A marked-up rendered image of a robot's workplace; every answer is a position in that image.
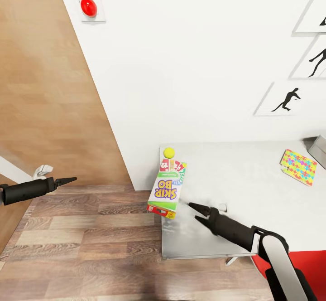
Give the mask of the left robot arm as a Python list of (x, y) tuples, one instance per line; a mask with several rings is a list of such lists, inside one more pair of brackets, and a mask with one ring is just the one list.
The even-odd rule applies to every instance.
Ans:
[(51, 173), (52, 170), (52, 166), (42, 165), (36, 170), (30, 182), (12, 186), (0, 184), (0, 208), (3, 202), (4, 206), (7, 206), (33, 199), (55, 191), (58, 186), (77, 180), (76, 177), (61, 178), (56, 179), (56, 181), (54, 181), (53, 177), (46, 178), (45, 175)]

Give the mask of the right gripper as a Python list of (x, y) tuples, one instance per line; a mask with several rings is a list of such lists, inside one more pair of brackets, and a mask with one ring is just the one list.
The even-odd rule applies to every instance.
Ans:
[(209, 219), (196, 216), (195, 219), (211, 230), (215, 236), (221, 236), (228, 241), (235, 243), (235, 235), (239, 228), (239, 222), (230, 219), (219, 213), (218, 208), (208, 207), (205, 205), (188, 203), (188, 206), (195, 209), (205, 217), (209, 216)]

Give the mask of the board game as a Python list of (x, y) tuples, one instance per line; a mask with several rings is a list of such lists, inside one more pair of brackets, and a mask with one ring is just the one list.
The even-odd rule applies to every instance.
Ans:
[(187, 163), (163, 159), (148, 200), (149, 212), (170, 219), (175, 218), (186, 167)]

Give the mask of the tennis ball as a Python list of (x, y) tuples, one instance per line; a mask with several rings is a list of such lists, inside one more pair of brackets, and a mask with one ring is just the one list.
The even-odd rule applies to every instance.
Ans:
[(175, 156), (175, 150), (173, 148), (166, 148), (164, 151), (164, 155), (166, 158), (173, 158)]

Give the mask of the jigsaw puzzle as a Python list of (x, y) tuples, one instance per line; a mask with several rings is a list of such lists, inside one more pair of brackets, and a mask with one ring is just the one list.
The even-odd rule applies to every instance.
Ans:
[(317, 163), (287, 149), (281, 161), (282, 166), (289, 167), (289, 169), (282, 169), (286, 174), (293, 178), (312, 186)]

